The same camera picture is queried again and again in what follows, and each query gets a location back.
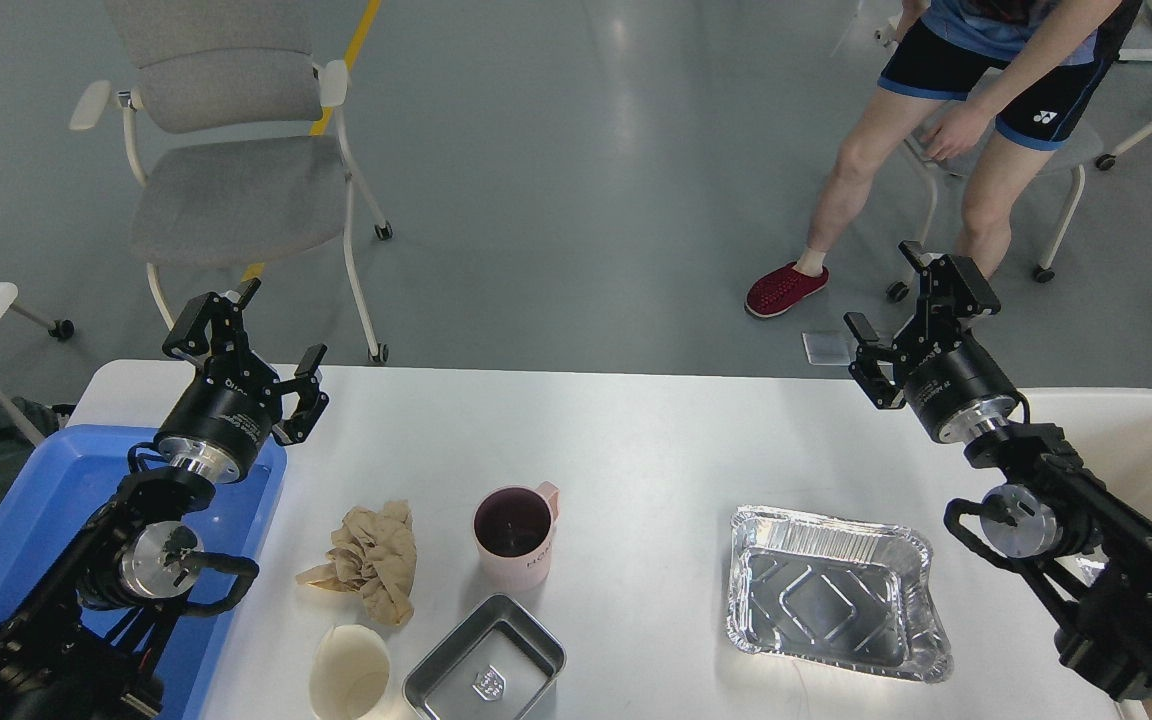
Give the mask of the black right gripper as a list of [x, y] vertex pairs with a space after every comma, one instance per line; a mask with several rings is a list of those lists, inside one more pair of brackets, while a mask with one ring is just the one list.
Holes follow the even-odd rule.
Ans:
[[846, 313], [858, 343], [847, 370], [877, 409], [908, 406], [934, 442], [968, 444], [1021, 406], [1020, 389], [970, 336], [973, 320], [1000, 313], [1001, 301], [967, 256], [933, 258], [911, 241], [900, 251], [918, 281], [914, 314], [896, 344], [882, 344], [867, 316]]

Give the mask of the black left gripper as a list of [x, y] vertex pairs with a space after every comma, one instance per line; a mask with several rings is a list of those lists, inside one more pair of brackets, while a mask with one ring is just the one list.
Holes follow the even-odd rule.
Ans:
[[[305, 442], [329, 406], [320, 373], [328, 346], [308, 347], [287, 381], [252, 350], [243, 310], [260, 286], [253, 278], [236, 290], [200, 293], [162, 342], [164, 355], [187, 361], [196, 373], [156, 433], [156, 450], [214, 484], [247, 478], [270, 434], [279, 446]], [[287, 395], [297, 404], [282, 416]]]

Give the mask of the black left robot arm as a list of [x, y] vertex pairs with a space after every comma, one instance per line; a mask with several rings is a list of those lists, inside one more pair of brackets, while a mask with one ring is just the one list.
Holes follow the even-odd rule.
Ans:
[[196, 367], [151, 442], [50, 569], [0, 621], [0, 719], [156, 719], [156, 679], [182, 617], [233, 611], [253, 584], [252, 559], [209, 552], [185, 525], [221, 484], [247, 478], [268, 439], [305, 441], [328, 404], [317, 374], [324, 344], [283, 381], [248, 342], [243, 310], [259, 290], [189, 302], [164, 353]]

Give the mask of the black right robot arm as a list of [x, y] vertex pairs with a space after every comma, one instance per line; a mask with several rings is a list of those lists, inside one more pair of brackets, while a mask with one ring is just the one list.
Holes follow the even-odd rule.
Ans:
[[1061, 665], [1112, 700], [1152, 698], [1152, 520], [1107, 488], [1064, 429], [1029, 418], [1023, 392], [973, 338], [1001, 302], [965, 256], [900, 243], [918, 278], [914, 314], [882, 343], [861, 313], [849, 372], [878, 409], [910, 407], [934, 442], [961, 445], [1005, 483], [978, 502], [955, 498], [943, 524], [995, 568], [1020, 575], [1059, 629]]

